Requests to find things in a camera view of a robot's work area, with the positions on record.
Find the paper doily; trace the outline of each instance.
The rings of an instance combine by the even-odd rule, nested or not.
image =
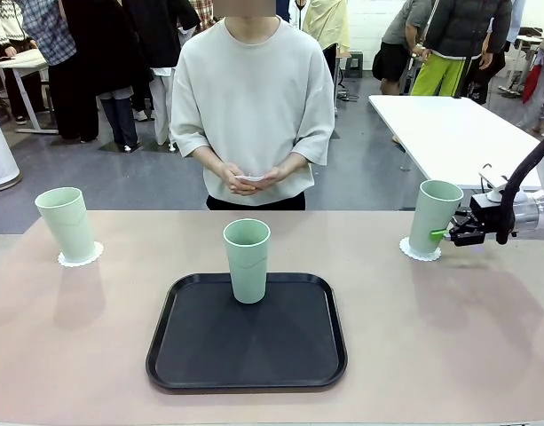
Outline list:
[[[99,242],[94,242],[94,254],[90,259],[85,260],[84,262],[67,262],[65,260],[65,255],[60,252],[59,254],[59,263],[63,266],[66,266],[67,268],[76,268],[76,266],[85,266],[86,264],[91,264],[96,259],[100,257],[100,255],[104,252],[104,246],[100,244]]]
[[[433,262],[441,257],[441,248],[437,248],[433,253],[428,255],[420,255],[410,247],[409,237],[405,237],[399,242],[399,247],[406,256],[410,256],[412,259],[421,260],[422,262]]]

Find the black tray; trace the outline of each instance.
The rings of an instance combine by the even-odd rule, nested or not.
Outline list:
[[[333,290],[305,273],[268,273],[264,299],[240,304],[228,273],[179,280],[147,354],[169,390],[316,388],[347,363]]]

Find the neon green pants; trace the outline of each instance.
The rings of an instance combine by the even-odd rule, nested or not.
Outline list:
[[[441,83],[439,96],[453,96],[461,79],[464,63],[461,59],[445,59],[433,53],[423,64],[410,94],[433,96]]]

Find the cup rim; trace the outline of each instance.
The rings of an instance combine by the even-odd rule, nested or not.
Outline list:
[[[447,184],[447,185],[454,186],[455,188],[457,188],[460,191],[461,195],[459,197],[457,197],[457,198],[454,198],[454,199],[445,199],[445,198],[434,197],[433,195],[430,195],[429,193],[427,193],[427,191],[425,191],[425,189],[423,188],[423,186],[425,184],[432,183],[432,182],[439,182],[440,184]],[[451,182],[446,182],[445,180],[439,180],[439,179],[429,179],[429,180],[426,180],[424,182],[421,182],[420,183],[420,191],[422,191],[426,196],[430,197],[432,200],[436,200],[436,201],[446,201],[446,202],[461,201],[463,199],[463,197],[465,196],[465,193],[463,192],[463,190],[460,189],[460,187],[457,186],[456,184],[452,184]]]
[[[235,225],[239,222],[258,222],[259,224],[265,226],[265,229],[267,230],[267,235],[265,236],[265,238],[255,244],[238,244],[236,242],[233,242],[233,241],[230,241],[228,240],[228,238],[226,237],[226,230],[232,226],[232,225]],[[272,230],[270,230],[270,226],[268,226],[267,223],[261,221],[261,220],[258,220],[258,219],[250,219],[250,218],[244,218],[244,219],[238,219],[238,220],[234,220],[233,222],[231,222],[230,224],[228,224],[226,226],[226,228],[222,231],[222,235],[223,237],[225,238],[225,241],[234,246],[234,247],[241,247],[241,248],[250,248],[250,247],[255,247],[255,246],[259,246],[261,244],[264,244],[266,241],[268,241],[270,239],[270,236],[272,235]]]
[[[45,195],[47,195],[49,193],[62,191],[62,190],[65,190],[65,189],[74,189],[75,191],[78,192],[78,194],[76,195],[76,197],[72,201],[65,202],[64,204],[60,204],[58,206],[43,206],[43,205],[41,205],[40,200]],[[35,205],[39,209],[61,209],[63,207],[69,206],[69,205],[74,204],[75,202],[79,201],[82,198],[82,196],[83,196],[83,192],[79,188],[75,188],[73,186],[64,186],[64,187],[61,187],[61,188],[50,189],[49,191],[45,191],[44,193],[41,193],[40,195],[37,195],[37,198],[35,198]]]

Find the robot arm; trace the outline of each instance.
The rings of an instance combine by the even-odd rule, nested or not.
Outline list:
[[[524,193],[520,185],[537,167],[542,190]],[[481,172],[492,188],[471,198],[468,209],[460,209],[453,218],[453,228],[445,238],[456,246],[482,244],[487,234],[495,233],[499,244],[521,231],[544,229],[544,140],[516,168],[510,180],[498,177],[493,170]]]

